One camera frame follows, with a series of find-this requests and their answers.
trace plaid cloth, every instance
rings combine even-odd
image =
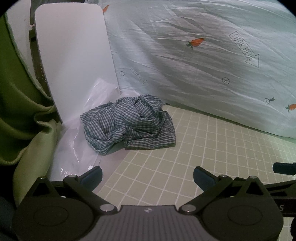
[[[85,138],[101,154],[120,141],[124,141],[125,149],[175,146],[173,122],[162,105],[158,97],[150,94],[100,105],[80,116]]]

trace white board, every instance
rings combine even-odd
[[[118,86],[98,5],[52,3],[35,12],[45,77],[62,122],[80,114],[98,78]]]

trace green fabric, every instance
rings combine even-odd
[[[0,17],[0,165],[18,163],[13,193],[18,205],[52,161],[60,123]]]

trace carrot print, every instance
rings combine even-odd
[[[199,46],[202,41],[204,41],[204,38],[200,38],[200,39],[194,39],[192,41],[188,41],[188,43],[186,44],[186,46],[190,47],[191,49],[193,49],[193,46],[197,47]]]
[[[288,112],[290,112],[290,110],[294,110],[296,108],[296,104],[289,104],[286,109],[288,110]]]
[[[109,4],[103,9],[103,13],[107,11],[108,7],[109,7]]]

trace plastic bag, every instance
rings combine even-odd
[[[109,101],[114,102],[121,97],[138,95],[133,89],[126,89],[120,93],[117,85],[98,79],[90,91],[83,112]],[[86,141],[83,124],[80,116],[77,116],[62,124],[62,131],[47,176],[51,181],[58,181],[70,174],[81,175],[93,166],[99,165],[101,158],[102,156]]]

